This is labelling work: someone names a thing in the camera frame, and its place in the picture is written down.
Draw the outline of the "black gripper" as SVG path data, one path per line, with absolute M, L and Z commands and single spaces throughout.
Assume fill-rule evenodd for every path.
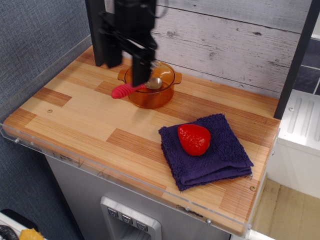
M 147 82 L 158 47 L 151 36 L 155 27 L 155 0 L 115 0 L 100 31 L 103 58 L 108 68 L 122 63 L 122 51 L 132 55 L 132 86 Z

